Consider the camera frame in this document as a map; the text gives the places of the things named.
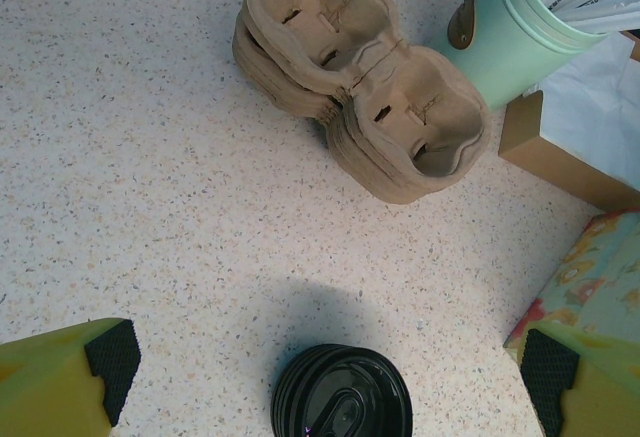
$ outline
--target green container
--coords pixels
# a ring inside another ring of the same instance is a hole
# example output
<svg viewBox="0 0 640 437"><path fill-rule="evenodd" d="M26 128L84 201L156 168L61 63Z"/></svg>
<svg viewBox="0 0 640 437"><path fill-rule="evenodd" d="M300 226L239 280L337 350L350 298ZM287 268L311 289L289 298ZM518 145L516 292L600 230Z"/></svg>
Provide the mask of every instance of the green container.
<svg viewBox="0 0 640 437"><path fill-rule="evenodd" d="M496 109L605 37L568 26L540 0L467 0L431 46Z"/></svg>

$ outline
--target black plastic lid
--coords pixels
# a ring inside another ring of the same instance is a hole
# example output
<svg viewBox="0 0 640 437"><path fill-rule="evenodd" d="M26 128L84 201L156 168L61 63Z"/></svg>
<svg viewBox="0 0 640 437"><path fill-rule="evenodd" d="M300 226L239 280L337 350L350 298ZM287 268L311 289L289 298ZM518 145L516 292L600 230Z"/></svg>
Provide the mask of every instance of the black plastic lid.
<svg viewBox="0 0 640 437"><path fill-rule="evenodd" d="M293 359L272 402L276 437L409 437L409 392L398 370L368 349L323 345Z"/></svg>

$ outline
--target granite-pattern surface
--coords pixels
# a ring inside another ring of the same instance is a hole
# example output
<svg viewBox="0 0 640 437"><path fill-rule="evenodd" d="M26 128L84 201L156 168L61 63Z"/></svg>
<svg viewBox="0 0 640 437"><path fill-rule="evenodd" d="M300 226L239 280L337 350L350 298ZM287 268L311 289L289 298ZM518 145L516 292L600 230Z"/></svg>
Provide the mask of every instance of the granite-pattern surface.
<svg viewBox="0 0 640 437"><path fill-rule="evenodd" d="M395 0L413 42L462 0ZM536 436L501 343L595 211L489 151L408 207L231 56L241 0L1 0L0 341L134 320L115 436L271 435L318 342L406 376L422 436Z"/></svg>

